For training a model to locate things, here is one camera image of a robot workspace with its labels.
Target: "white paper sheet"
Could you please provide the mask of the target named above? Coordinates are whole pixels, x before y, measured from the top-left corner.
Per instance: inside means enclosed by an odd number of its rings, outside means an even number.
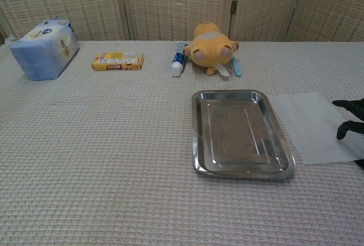
[[[364,159],[364,139],[348,132],[336,139],[343,117],[319,93],[271,95],[279,115],[304,164]]]

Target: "wicker screen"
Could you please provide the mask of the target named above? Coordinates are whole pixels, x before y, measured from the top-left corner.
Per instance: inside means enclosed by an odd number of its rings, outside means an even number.
[[[285,38],[296,0],[236,0],[230,38],[281,41]]]
[[[364,0],[302,0],[292,41],[364,41]]]
[[[0,8],[14,31],[22,37],[43,19],[67,18],[79,40],[129,39],[123,31],[122,0],[0,0]]]
[[[229,31],[231,0],[129,1],[137,40],[192,40],[196,26],[205,21]]]

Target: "white tube cap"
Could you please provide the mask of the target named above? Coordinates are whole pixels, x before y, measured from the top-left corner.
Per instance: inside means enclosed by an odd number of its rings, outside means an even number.
[[[172,77],[178,77],[183,70],[182,64],[180,64],[178,61],[175,61],[172,63],[171,67],[171,74]]]

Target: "blue toothbrush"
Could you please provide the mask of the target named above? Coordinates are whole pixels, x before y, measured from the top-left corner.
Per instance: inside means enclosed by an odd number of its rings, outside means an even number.
[[[243,75],[243,72],[240,69],[239,61],[236,59],[235,56],[233,56],[233,65],[234,65],[235,74],[237,75],[237,77],[241,77]]]

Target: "table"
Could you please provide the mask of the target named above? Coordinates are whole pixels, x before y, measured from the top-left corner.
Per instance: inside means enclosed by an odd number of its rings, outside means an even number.
[[[364,97],[364,43],[242,42],[243,77],[169,66],[172,41],[81,41],[56,80],[0,63],[0,241],[80,245],[364,245],[364,171],[303,165],[281,181],[197,174],[191,96],[205,89]],[[97,52],[144,67],[95,72]],[[346,119],[350,113],[337,109]]]

